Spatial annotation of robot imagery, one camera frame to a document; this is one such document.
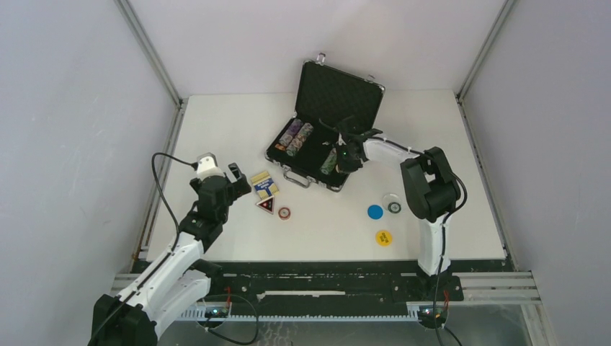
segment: red triangle sign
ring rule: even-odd
[[[257,206],[270,214],[274,213],[274,196],[265,198],[261,202],[257,203]]]

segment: white wall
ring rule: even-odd
[[[292,92],[301,63],[457,92],[503,0],[132,0],[183,96]]]
[[[0,345],[85,345],[174,111],[112,0],[0,3]]]
[[[467,96],[517,259],[560,345],[608,345],[611,6],[521,1]]]

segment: yellow poker chip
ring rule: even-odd
[[[393,236],[389,231],[383,229],[375,234],[375,240],[381,247],[387,247],[393,242]]]

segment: metal floor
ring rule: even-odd
[[[448,327],[463,345],[530,346],[520,306],[451,306]],[[254,345],[266,346],[437,346],[435,333],[414,322],[265,322],[259,324]],[[252,338],[252,322],[226,322],[217,332],[235,340]],[[458,345],[440,331],[446,346]],[[195,321],[177,321],[159,340],[159,346],[226,346],[229,342],[208,334]]]

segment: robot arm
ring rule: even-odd
[[[366,161],[377,161],[401,170],[407,204],[420,219],[420,253],[418,265],[422,271],[433,276],[450,266],[444,251],[443,228],[447,230],[456,208],[460,189],[440,148],[434,147],[423,153],[411,151],[384,138],[374,137],[379,130],[371,130],[363,136],[340,134],[337,145],[337,169],[354,172]]]
[[[94,306],[90,345],[156,345],[166,328],[210,291],[218,266],[201,256],[223,231],[229,206],[251,192],[235,164],[231,182],[212,154],[201,156],[190,184],[198,199],[179,224],[178,239],[116,297],[103,295]]]

